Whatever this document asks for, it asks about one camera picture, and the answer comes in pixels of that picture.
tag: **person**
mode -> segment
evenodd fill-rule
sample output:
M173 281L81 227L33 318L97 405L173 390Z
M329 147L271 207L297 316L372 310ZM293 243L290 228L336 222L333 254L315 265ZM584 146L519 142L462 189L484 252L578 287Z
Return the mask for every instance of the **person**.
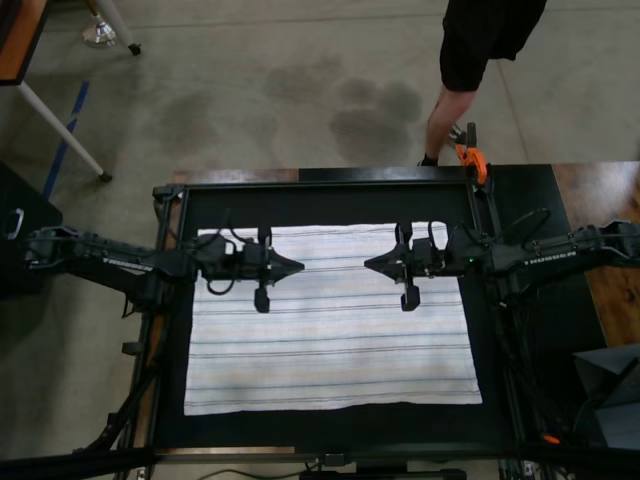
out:
M545 6L546 0L449 0L442 22L442 88L419 165L438 165L447 141L464 143L456 122L471 106L489 59L515 60Z

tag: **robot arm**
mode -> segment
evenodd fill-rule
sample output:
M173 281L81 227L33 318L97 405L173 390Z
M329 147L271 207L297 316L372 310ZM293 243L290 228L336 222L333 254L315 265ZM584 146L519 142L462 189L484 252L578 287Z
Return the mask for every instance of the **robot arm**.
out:
M396 247L365 262L365 267L405 285L402 309L420 304L415 277L463 276L480 271L486 277L507 278L517 285L516 297L536 287L599 266L640 267L640 225L615 221L603 227L589 225L564 236L520 245L498 243L485 234L456 227L444 248L431 237L414 239L411 224L396 226Z
M266 287L304 270L304 265L278 255L271 245L271 230L258 230L258 243L235 243L219 232L185 242L179 249L156 251L102 238L69 227L47 227L26 240L27 268L43 274L70 273L123 292L134 311L168 305L168 287L194 283L198 272L213 294L228 293L235 281L255 280L254 304L269 312ZM210 287L214 280L229 280L223 292Z

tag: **clamp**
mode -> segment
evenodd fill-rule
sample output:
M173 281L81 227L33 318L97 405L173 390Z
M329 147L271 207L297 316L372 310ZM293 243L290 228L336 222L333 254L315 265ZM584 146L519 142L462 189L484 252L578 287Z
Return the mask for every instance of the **clamp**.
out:
M456 153L463 167L473 167L473 175L478 188L485 187L488 173L487 164L484 161L484 154L478 150L478 137L476 135L476 124L467 124L466 144L456 143Z

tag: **blue tape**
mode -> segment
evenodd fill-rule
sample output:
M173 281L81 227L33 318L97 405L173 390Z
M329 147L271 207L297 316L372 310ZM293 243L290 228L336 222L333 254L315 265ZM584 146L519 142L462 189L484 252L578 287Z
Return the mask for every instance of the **blue tape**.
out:
M89 93L89 82L84 81L82 82L82 85L80 85L80 91L78 92L78 96L76 97L76 103L73 105L73 110L71 111L72 115L78 115L80 113L84 105L84 101L87 98L87 93ZM67 130L73 133L73 131L76 129L77 123L77 118L71 120L69 125L67 125ZM64 161L64 157L67 154L68 148L69 145L64 140L62 140L60 142L60 145L58 145L56 156L53 158L53 164L51 165L49 175L47 176L47 181L45 182L44 189L42 190L42 195L47 200L49 200L49 198L51 197L53 187L56 184L56 179L58 178L58 173L60 173L60 167L62 167L62 162Z
M78 93L78 98L76 98L76 104L73 106L73 110L71 111L72 115L77 115L82 110L82 106L84 105L84 100L87 98L87 93L89 93L89 82L84 81L80 86L80 93Z
M67 130L71 133L76 129L76 125L78 123L78 119L74 118L71 120L71 123L67 125ZM53 158L53 164L51 165L51 169L49 170L49 176L47 177L47 182L44 184L44 190L42 190L42 195L44 198L49 200L51 197L51 192L53 192L53 186L56 183L56 179L58 178L58 173L60 173L60 167L62 166L62 161L64 160L64 156L67 154L67 149L69 148L69 144L64 140L60 142L58 145L58 150L56 150L56 156Z

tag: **sneaker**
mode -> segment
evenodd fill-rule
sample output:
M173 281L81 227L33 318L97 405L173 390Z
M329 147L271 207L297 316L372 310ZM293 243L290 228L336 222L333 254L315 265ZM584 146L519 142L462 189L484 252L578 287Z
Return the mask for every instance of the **sneaker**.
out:
M466 145L467 144L467 132L462 130L458 124L455 124L449 132L449 143L451 146Z
M418 162L418 166L419 167L437 167L438 160L431 160L427 158L427 156L425 155L424 158L420 162Z

